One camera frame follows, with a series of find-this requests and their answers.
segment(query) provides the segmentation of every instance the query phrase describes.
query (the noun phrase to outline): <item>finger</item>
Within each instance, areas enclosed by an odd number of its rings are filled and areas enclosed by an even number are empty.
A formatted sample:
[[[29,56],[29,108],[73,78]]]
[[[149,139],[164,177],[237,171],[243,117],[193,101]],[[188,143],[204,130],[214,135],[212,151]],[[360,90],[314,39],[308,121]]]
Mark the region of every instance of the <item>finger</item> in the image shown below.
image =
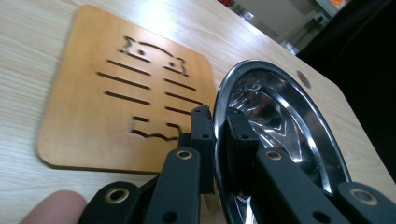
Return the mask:
[[[70,190],[60,190],[39,203],[22,221],[30,223],[76,224],[87,202]]]

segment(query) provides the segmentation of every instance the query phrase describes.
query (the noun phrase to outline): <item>square coaster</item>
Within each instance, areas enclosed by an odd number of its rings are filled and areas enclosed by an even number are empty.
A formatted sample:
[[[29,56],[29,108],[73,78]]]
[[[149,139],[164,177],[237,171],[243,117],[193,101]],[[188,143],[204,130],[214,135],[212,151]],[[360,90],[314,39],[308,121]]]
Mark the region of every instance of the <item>square coaster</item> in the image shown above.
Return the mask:
[[[100,8],[82,7],[37,140],[63,168],[158,173],[190,112],[213,108],[207,58]]]

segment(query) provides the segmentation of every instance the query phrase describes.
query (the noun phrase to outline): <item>cut-out slot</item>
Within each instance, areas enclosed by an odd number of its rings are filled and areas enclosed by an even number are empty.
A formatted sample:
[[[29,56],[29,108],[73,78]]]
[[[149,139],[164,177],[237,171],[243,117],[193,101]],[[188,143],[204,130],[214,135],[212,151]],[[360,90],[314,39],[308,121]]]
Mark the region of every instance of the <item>cut-out slot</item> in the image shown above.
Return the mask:
[[[108,62],[108,63],[111,63],[111,64],[114,64],[114,65],[116,65],[116,66],[119,66],[119,67],[121,67],[121,68],[125,68],[125,69],[128,69],[128,70],[131,70],[131,71],[134,71],[134,72],[137,72],[137,73],[146,75],[146,76],[151,76],[151,74],[148,73],[148,72],[145,72],[145,71],[142,71],[142,70],[140,70],[140,69],[137,69],[137,68],[128,66],[128,65],[123,64],[123,63],[117,63],[117,62],[114,62],[114,61],[112,61],[112,60],[107,60],[107,62]]]
[[[164,78],[163,80],[164,80],[165,82],[168,82],[168,83],[177,85],[177,86],[179,86],[179,87],[186,88],[186,89],[191,90],[191,91],[197,91],[194,87],[191,87],[191,86],[188,86],[188,85],[184,85],[184,84],[182,84],[182,83],[173,81],[173,80],[171,80],[171,79]]]
[[[124,50],[122,51],[123,53],[128,53],[130,52],[132,46],[134,45],[134,39],[132,39],[129,36],[125,36],[125,40],[126,40],[126,45],[124,46]]]
[[[168,95],[168,96],[171,96],[171,97],[175,97],[175,98],[177,98],[177,99],[184,100],[184,101],[188,101],[188,102],[191,102],[191,103],[195,103],[195,104],[198,104],[198,105],[202,105],[202,103],[199,102],[199,101],[192,100],[192,99],[187,98],[187,97],[184,97],[184,96],[176,95],[176,94],[173,94],[173,93],[171,93],[171,92],[167,92],[167,91],[166,91],[166,92],[165,92],[165,95]]]
[[[99,77],[105,77],[105,78],[112,79],[112,80],[115,80],[115,81],[118,81],[118,82],[122,82],[122,83],[125,83],[125,84],[128,84],[128,85],[131,85],[131,86],[135,86],[135,87],[142,88],[142,89],[145,89],[145,90],[150,90],[150,87],[148,87],[148,86],[145,86],[145,85],[142,85],[142,84],[139,84],[139,83],[135,83],[135,82],[132,82],[132,81],[128,81],[128,80],[125,80],[125,79],[122,79],[122,78],[119,78],[119,77],[113,77],[113,76],[111,76],[109,74],[106,74],[106,73],[103,73],[103,72],[97,72],[96,74]]]
[[[140,135],[140,136],[142,136],[142,137],[144,137],[144,138],[153,138],[153,137],[161,138],[161,139],[162,139],[163,141],[165,141],[165,142],[176,141],[176,140],[178,139],[177,136],[174,136],[174,137],[166,137],[165,135],[163,135],[163,134],[161,134],[161,133],[150,133],[150,134],[148,134],[148,133],[142,132],[142,131],[140,131],[140,130],[137,130],[137,129],[134,128],[137,121],[141,121],[141,122],[146,122],[146,123],[148,123],[148,122],[149,122],[149,119],[134,116],[134,117],[132,118],[132,122],[131,122],[130,133],[138,134],[138,135]],[[166,123],[166,126],[171,127],[171,128],[175,128],[175,129],[178,130],[178,133],[181,133],[180,126],[178,126],[177,124],[174,124],[174,123]]]
[[[171,57],[173,58],[173,55],[172,55],[171,53],[169,53],[169,52],[166,51],[165,49],[162,49],[162,48],[160,48],[160,47],[158,47],[158,46],[152,45],[152,44],[150,44],[150,43],[145,43],[145,42],[139,42],[139,44],[144,45],[144,46],[148,46],[148,47],[152,47],[152,48],[155,48],[155,49],[158,49],[158,50],[164,52],[165,54],[167,54],[167,55],[169,55],[169,56],[171,56]]]
[[[125,96],[125,95],[116,94],[116,93],[111,92],[111,91],[105,91],[105,94],[108,95],[108,96],[119,98],[121,100],[126,100],[126,101],[130,101],[130,102],[138,103],[138,104],[141,104],[141,105],[150,105],[150,102],[139,100],[139,99],[136,99],[136,98]]]
[[[139,121],[142,121],[142,122],[149,123],[149,119],[142,118],[142,117],[138,117],[138,116],[134,116],[134,117],[132,118],[132,120],[139,120]]]
[[[171,72],[180,74],[180,75],[182,75],[183,77],[189,77],[189,75],[187,75],[186,73],[182,73],[182,72],[180,72],[180,71],[177,71],[177,70],[174,69],[174,68],[171,68],[171,67],[168,67],[168,66],[164,66],[163,68],[166,69],[166,70],[169,70],[169,71],[171,71]]]
[[[178,133],[182,133],[181,128],[179,125],[174,123],[166,123],[166,126],[178,129]]]
[[[146,134],[146,133],[144,133],[142,131],[135,130],[135,129],[133,129],[131,131],[131,133],[138,134],[138,135],[140,135],[140,136],[142,136],[144,138],[152,138],[152,137],[161,138],[165,142],[176,141],[178,139],[178,137],[169,137],[168,138],[165,135],[160,134],[160,133]]]
[[[128,56],[130,56],[130,57],[136,58],[136,59],[138,59],[138,60],[140,60],[140,61],[143,61],[143,62],[145,62],[145,63],[151,63],[151,61],[150,61],[149,59],[142,58],[142,57],[140,57],[140,56],[138,56],[138,55],[134,55],[134,54],[132,54],[132,53],[130,53],[130,52],[125,52],[125,50],[119,49],[119,52],[120,52],[120,53],[123,53],[123,54],[126,54],[126,55],[128,55]]]
[[[181,75],[186,75],[187,76],[187,74],[186,74],[186,67],[184,67],[184,64],[186,63],[186,61],[184,61],[184,59],[182,59],[182,58],[176,58],[176,59],[178,59],[178,60],[180,60],[180,68],[181,68],[181,72],[180,72],[180,74]]]
[[[184,115],[190,115],[191,114],[189,111],[173,108],[173,107],[170,107],[170,106],[166,106],[165,109],[169,110],[169,111],[177,112],[179,114],[184,114]]]

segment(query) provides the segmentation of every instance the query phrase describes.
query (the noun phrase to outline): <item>light wood table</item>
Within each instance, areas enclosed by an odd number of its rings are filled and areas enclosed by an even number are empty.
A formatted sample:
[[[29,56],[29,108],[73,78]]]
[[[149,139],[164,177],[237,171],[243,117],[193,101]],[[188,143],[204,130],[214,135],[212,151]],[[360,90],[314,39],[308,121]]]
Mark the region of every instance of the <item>light wood table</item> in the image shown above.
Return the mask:
[[[217,87],[237,63],[261,59],[302,84],[328,121],[353,180],[396,202],[396,188],[343,93],[328,79],[217,1],[23,1],[0,2],[0,220],[16,223],[47,195],[71,189],[87,201],[120,180],[140,186],[151,175],[54,170],[36,155],[35,141],[80,5],[92,4],[204,54]],[[202,222],[213,222],[203,206]]]

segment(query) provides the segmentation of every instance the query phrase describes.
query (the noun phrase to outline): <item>screw hole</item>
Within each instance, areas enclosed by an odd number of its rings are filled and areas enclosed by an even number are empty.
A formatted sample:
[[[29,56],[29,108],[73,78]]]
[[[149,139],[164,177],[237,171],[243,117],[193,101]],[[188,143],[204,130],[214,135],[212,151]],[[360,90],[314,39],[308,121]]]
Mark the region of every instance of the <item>screw hole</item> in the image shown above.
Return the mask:
[[[180,160],[188,160],[189,158],[192,157],[192,153],[187,150],[180,150],[177,154],[176,157],[178,157]]]
[[[329,218],[326,214],[324,214],[324,213],[322,213],[322,212],[315,211],[314,214],[313,214],[312,216],[313,216],[318,222],[321,222],[321,223],[330,223],[330,218]]]
[[[265,152],[265,156],[267,156],[270,160],[280,161],[282,160],[282,155],[275,151],[267,151]]]
[[[129,196],[128,189],[125,188],[117,188],[111,189],[105,196],[105,200],[108,203],[122,203]]]
[[[167,212],[163,214],[163,222],[164,223],[173,223],[177,220],[176,212]]]
[[[350,189],[349,193],[360,203],[367,205],[377,205],[378,199],[369,191],[364,189]]]

